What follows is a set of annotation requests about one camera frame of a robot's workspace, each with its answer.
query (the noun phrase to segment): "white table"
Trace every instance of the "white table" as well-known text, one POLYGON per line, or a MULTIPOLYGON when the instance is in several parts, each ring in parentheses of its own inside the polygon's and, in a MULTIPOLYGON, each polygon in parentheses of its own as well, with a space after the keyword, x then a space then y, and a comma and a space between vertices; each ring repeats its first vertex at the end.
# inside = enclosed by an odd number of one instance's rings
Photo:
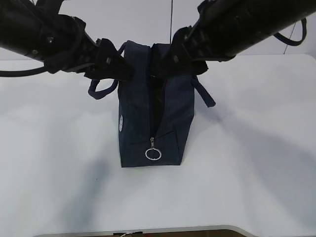
POLYGON ((217 106, 197 96, 179 167, 121 168, 117 95, 93 100, 82 75, 0 79, 0 236, 316 235, 316 61, 239 56, 209 67, 200 80, 217 106))

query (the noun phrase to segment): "open zipper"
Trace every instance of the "open zipper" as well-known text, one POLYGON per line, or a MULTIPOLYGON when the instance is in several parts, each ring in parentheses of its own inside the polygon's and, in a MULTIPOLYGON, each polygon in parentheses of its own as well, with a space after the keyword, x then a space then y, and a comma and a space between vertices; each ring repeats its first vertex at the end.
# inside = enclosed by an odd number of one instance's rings
POLYGON ((147 64, 147 89, 149 95, 149 113, 150 113, 150 137, 152 148, 154 147, 154 139, 163 118, 165 107, 165 84, 166 80, 155 76, 155 65, 161 56, 158 45, 154 44, 149 48, 149 57, 147 64))

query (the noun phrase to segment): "bag strap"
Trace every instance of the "bag strap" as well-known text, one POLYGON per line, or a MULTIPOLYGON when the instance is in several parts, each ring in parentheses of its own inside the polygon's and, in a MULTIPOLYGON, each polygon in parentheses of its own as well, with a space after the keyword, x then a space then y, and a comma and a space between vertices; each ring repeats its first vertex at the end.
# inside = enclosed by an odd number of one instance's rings
MULTIPOLYGON (((122 54, 123 51, 125 50, 126 47, 126 43, 124 43, 118 50, 119 54, 122 54)), ((104 90, 100 90, 100 91, 96 91, 98 84, 100 83, 100 80, 92 80, 89 90, 88 90, 88 94, 93 97, 96 100, 101 100, 104 97, 106 97, 108 94, 111 94, 118 86, 119 81, 118 80, 114 80, 114 82, 112 83, 112 85, 104 90)))
POLYGON ((212 96, 207 92, 204 86, 198 81, 197 76, 192 78, 191 80, 192 86, 197 90, 201 98, 203 99, 204 103, 208 108, 214 107, 216 102, 213 100, 212 96))
POLYGON ((300 41, 291 40, 280 33, 276 33, 274 37, 276 37, 278 40, 282 41, 283 43, 289 46, 299 46, 303 43, 303 41, 306 39, 306 36, 307 36, 307 19, 306 18, 302 20, 302 26, 303 26, 303 37, 300 41))

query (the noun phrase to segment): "fabric bag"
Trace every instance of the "fabric bag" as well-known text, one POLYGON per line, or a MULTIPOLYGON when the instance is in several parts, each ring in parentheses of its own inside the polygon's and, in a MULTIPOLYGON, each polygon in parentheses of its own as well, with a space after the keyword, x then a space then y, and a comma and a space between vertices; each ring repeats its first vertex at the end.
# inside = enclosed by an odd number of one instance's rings
POLYGON ((96 91, 91 82, 89 95, 102 99, 118 86, 118 138, 122 167, 180 165, 194 117, 196 89, 207 107, 215 102, 196 76, 182 74, 166 79, 152 75, 157 59, 169 44, 152 48, 128 41, 121 49, 134 68, 132 80, 115 80, 112 86, 96 91))

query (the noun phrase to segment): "robotic arm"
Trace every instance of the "robotic arm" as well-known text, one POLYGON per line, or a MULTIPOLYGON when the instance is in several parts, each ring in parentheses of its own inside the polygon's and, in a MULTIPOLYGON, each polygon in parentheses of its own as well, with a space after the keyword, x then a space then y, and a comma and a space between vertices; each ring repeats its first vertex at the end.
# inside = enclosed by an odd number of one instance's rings
POLYGON ((133 70, 108 39, 97 42, 76 17, 59 15, 63 0, 0 0, 0 47, 42 61, 44 67, 1 72, 0 77, 30 76, 42 72, 85 73, 90 79, 127 80, 133 70))
MULTIPOLYGON (((0 71, 0 77, 30 76, 48 71, 85 73, 90 79, 128 80, 133 69, 108 39, 96 43, 85 23, 59 15, 63 0, 0 0, 0 47, 42 61, 44 66, 19 72, 0 71)), ((316 12, 316 0, 205 0, 199 20, 180 29, 170 50, 155 68, 158 77, 183 71, 199 75, 206 61, 228 61, 238 53, 316 12)))
POLYGON ((206 61, 229 61, 238 53, 275 36, 298 46, 307 34, 308 15, 316 11, 315 0, 205 0, 198 7, 199 20, 180 29, 157 68, 161 77, 190 70, 208 70, 206 61), (302 20, 303 39, 292 41, 279 31, 302 20))

